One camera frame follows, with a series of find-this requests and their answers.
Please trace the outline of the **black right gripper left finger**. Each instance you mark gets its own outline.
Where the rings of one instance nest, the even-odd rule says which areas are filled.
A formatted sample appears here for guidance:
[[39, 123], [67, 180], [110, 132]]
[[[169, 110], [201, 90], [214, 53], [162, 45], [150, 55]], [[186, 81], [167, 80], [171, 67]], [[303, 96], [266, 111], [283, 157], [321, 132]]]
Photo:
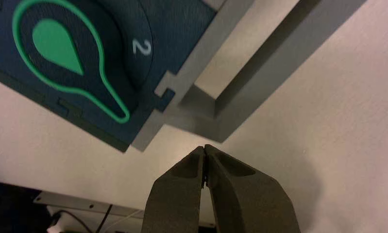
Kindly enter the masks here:
[[204, 156], [204, 148], [196, 147], [154, 182], [143, 233], [198, 232]]

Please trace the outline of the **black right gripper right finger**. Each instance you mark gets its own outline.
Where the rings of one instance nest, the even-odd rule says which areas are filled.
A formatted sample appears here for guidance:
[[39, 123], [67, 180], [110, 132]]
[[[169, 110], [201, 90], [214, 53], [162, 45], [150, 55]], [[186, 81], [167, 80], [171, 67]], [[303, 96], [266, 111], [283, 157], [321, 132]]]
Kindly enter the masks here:
[[291, 199], [276, 179], [205, 145], [207, 186], [219, 233], [299, 233]]

